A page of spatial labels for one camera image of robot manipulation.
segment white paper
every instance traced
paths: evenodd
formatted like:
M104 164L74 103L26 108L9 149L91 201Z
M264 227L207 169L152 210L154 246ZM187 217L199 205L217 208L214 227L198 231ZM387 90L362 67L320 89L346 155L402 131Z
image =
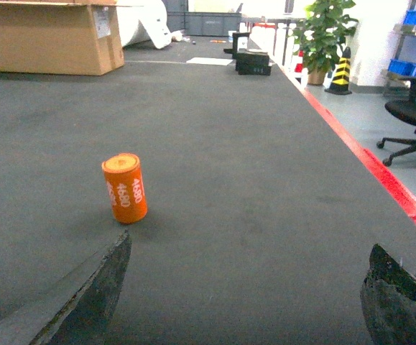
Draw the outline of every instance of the white paper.
M96 23L98 38L111 35L110 21L108 20L108 7L99 7L94 9L94 22Z
M218 66L227 66L233 60L232 59L213 59L211 57L194 57L187 61L187 63L197 63L199 65L218 65Z

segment black office chair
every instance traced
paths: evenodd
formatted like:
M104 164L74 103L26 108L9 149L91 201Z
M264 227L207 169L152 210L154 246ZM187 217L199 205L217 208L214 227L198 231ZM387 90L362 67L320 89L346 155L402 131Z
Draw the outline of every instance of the black office chair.
M403 77L400 80L410 81L409 99L406 101L390 101L385 104L385 109L399 120L416 126L416 77ZM393 153L382 162L389 167L395 157L403 156L411 152L416 152L416 139L398 139L383 138L377 142L377 147L382 149L385 142L399 142L400 144L408 144L409 147Z

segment floor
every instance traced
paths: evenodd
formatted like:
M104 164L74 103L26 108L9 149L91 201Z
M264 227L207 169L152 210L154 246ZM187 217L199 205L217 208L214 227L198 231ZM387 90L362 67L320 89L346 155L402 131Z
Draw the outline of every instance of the floor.
M376 143L382 137L416 139L414 127L398 121L385 110L388 98L365 93L333 95L324 91L330 82L326 80L324 86L307 86L307 89L363 147L371 150L380 160L404 147L387 142L384 149L378 149ZM416 196L416 152L395 158L389 169Z

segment white roll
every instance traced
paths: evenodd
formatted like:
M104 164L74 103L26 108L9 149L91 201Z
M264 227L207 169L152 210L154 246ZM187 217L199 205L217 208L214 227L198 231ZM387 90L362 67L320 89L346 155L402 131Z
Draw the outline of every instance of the white roll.
M145 8L118 6L116 14L119 22L121 46L132 45L150 39L139 21L142 12L151 12L161 22L167 23L167 12L162 0L147 0Z

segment plant pot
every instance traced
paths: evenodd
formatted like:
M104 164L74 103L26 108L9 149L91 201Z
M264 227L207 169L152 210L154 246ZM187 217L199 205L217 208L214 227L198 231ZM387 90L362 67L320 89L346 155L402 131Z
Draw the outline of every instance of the plant pot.
M308 75L308 84L310 85L322 85L324 83L325 74L327 72L323 70L314 70Z

